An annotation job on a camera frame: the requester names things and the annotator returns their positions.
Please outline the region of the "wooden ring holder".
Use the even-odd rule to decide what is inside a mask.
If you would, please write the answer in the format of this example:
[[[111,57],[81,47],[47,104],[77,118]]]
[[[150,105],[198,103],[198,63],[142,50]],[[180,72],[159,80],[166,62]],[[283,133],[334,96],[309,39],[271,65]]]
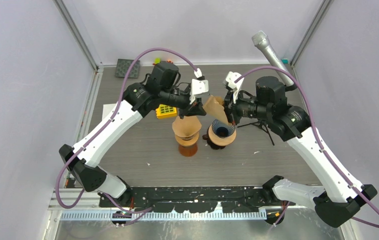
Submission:
[[[174,136],[175,136],[175,140],[177,141],[177,143],[180,146],[190,147],[190,146],[193,146],[194,144],[197,143],[200,134],[197,132],[197,133],[195,133],[191,136],[188,136],[188,137],[181,137],[181,136],[178,136],[176,134]]]

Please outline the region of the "amber glass carafe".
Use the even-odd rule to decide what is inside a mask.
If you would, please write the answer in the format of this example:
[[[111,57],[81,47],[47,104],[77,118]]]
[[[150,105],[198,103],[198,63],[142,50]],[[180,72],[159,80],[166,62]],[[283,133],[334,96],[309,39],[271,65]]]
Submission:
[[[178,151],[179,153],[184,157],[192,157],[194,156],[198,151],[198,144],[194,143],[191,146],[184,146],[184,145],[178,145]]]

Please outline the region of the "blue dripper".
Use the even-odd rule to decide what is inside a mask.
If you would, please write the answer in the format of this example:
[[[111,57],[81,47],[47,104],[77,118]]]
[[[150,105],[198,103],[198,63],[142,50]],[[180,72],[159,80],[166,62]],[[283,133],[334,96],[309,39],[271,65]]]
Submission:
[[[223,123],[218,119],[215,119],[211,125],[212,132],[216,136],[218,136],[219,138],[222,138],[222,139],[228,138],[231,135],[233,135],[236,131],[235,129],[236,129],[235,126],[228,125],[227,123]]]

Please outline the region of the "brown glass dripper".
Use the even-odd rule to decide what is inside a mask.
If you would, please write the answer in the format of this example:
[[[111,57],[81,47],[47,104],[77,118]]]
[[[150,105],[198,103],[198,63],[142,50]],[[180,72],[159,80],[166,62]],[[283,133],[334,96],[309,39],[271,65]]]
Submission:
[[[222,150],[226,147],[226,146],[221,146],[221,145],[217,145],[217,144],[213,143],[208,134],[204,134],[202,136],[202,139],[205,140],[207,145],[210,146],[210,148],[213,150]]]

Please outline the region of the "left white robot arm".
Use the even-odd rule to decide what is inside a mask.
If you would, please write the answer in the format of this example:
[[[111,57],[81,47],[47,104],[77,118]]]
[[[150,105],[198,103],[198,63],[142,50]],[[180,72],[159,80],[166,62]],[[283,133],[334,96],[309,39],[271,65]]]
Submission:
[[[202,97],[209,95],[209,83],[199,69],[195,75],[185,89],[179,89],[179,68],[167,61],[156,64],[142,82],[125,89],[123,99],[87,136],[73,146],[64,144],[60,148],[66,169],[85,191],[110,195],[119,207],[130,203],[128,186],[99,166],[103,156],[127,130],[159,105],[177,108],[180,118],[206,115]]]

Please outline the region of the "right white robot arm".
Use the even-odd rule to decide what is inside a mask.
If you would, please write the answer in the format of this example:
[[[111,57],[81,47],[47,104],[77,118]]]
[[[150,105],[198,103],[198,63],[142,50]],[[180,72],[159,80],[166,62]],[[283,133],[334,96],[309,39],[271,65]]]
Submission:
[[[241,118],[257,119],[292,147],[320,181],[309,186],[276,175],[263,184],[263,200],[269,205],[288,201],[316,212],[331,227],[340,227],[377,195],[371,184],[362,184],[338,160],[329,161],[328,150],[308,113],[288,103],[286,87],[274,76],[260,77],[255,82],[256,94],[241,89],[242,80],[230,73],[224,80],[227,94],[224,111],[229,123]]]

